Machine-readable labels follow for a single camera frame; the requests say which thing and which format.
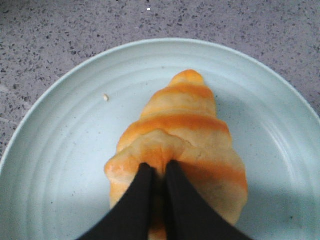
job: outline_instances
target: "countertop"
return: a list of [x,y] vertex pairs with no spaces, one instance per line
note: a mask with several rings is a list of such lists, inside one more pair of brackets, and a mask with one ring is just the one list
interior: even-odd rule
[[0,157],[37,99],[83,61],[154,38],[245,53],[284,77],[320,115],[318,0],[0,0]]

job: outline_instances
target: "baked pastry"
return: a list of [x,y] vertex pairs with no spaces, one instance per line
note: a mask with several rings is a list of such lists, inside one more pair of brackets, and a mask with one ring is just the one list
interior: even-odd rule
[[204,200],[234,225],[248,198],[244,163],[232,148],[227,124],[217,118],[213,92],[194,70],[176,75],[156,92],[131,124],[105,165],[113,207],[126,192],[140,163],[156,169],[158,185],[149,239],[165,240],[161,179],[177,160]]

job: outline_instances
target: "bread roll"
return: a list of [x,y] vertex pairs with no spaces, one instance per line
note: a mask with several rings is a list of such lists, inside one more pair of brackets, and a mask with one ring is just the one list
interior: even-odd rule
[[140,119],[131,124],[105,165],[113,207],[132,183],[140,163],[155,168],[158,179],[149,239],[165,240],[161,180],[177,160],[204,200],[234,225],[247,202],[245,166],[233,150],[227,124],[217,118],[213,92],[194,70],[176,75],[156,92]]

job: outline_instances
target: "orange stripe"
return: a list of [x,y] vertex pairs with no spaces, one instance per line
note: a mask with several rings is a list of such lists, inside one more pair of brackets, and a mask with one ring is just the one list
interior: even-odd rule
[[197,184],[201,184],[201,182],[207,184],[208,179],[213,182],[225,180],[239,185],[248,192],[246,171],[244,169],[237,170],[223,162],[198,161],[194,164],[187,162],[180,162],[180,164],[187,177],[190,180],[194,179]]
[[203,116],[197,114],[171,114],[171,115],[156,115],[146,117],[134,122],[124,132],[119,143],[125,139],[134,141],[138,136],[147,134],[156,129],[162,129],[166,132],[174,129],[189,129],[196,130],[214,130],[222,131],[230,136],[227,124],[217,118]]
[[152,99],[157,99],[159,97],[162,97],[163,95],[169,94],[190,94],[194,97],[214,100],[214,95],[208,87],[186,83],[179,83],[173,86],[166,87],[156,92],[153,95]]

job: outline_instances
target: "white plate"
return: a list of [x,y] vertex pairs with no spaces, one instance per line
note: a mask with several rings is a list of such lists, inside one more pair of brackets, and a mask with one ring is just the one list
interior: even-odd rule
[[0,165],[1,239],[75,239],[98,222],[109,209],[104,165],[121,134],[185,69],[201,73],[214,91],[246,164],[249,201],[239,229],[257,240],[320,239],[319,117],[258,61],[177,38],[101,53],[40,98]]

